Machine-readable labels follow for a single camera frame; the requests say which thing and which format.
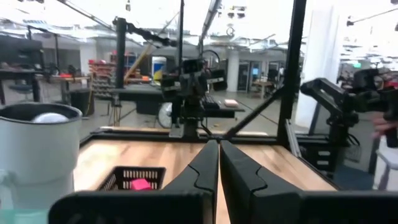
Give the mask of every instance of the pink sponge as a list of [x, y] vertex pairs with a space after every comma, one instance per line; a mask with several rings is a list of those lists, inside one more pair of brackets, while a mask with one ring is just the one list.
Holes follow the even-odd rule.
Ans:
[[152, 190], [146, 179], [136, 179], [131, 181], [131, 190]]

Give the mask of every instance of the white ball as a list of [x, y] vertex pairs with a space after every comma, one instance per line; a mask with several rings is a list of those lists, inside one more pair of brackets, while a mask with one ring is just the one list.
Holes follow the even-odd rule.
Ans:
[[68, 121], [68, 118], [58, 113], [43, 113], [37, 115], [32, 121], [33, 123], [61, 123]]

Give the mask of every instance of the chair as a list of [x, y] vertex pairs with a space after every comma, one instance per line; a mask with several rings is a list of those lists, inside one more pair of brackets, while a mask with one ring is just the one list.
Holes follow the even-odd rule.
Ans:
[[22, 101], [29, 101], [28, 95], [33, 92], [32, 85], [26, 85], [26, 84], [9, 85], [8, 88], [16, 93], [25, 95], [25, 100]]

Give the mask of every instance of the person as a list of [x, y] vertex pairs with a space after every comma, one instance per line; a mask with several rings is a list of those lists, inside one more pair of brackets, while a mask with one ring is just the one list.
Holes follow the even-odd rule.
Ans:
[[383, 118], [384, 113], [375, 112], [372, 115], [372, 122], [374, 125], [373, 137], [378, 138], [384, 135], [384, 132], [391, 128], [398, 128], [398, 121], [386, 121]]

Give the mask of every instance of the black basket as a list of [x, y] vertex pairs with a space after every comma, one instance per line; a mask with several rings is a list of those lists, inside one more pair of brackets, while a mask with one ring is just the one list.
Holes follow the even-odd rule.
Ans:
[[131, 181], [135, 179], [146, 179], [152, 189], [162, 188], [164, 167], [124, 167], [117, 166], [102, 182], [97, 190], [130, 190]]

